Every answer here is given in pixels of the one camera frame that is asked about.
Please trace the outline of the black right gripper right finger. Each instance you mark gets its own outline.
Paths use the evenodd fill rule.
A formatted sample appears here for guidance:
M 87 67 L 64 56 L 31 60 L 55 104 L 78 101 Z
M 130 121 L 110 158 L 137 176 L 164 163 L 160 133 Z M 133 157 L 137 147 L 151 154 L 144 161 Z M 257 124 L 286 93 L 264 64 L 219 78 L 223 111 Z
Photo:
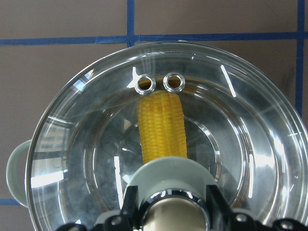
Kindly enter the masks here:
M 263 225 L 246 212 L 234 211 L 216 185 L 206 186 L 208 229 L 210 231 L 306 231 L 308 227 L 297 220 L 282 218 L 270 226 Z

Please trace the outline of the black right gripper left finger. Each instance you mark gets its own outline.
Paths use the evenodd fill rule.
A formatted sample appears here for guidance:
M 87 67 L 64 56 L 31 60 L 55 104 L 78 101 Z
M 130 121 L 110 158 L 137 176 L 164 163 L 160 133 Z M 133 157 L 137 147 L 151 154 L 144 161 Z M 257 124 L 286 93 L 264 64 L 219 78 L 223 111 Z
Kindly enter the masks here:
M 107 215 L 92 228 L 76 223 L 67 223 L 60 226 L 57 231 L 139 231 L 141 218 L 138 209 L 138 186 L 128 186 L 122 209 L 115 215 Z

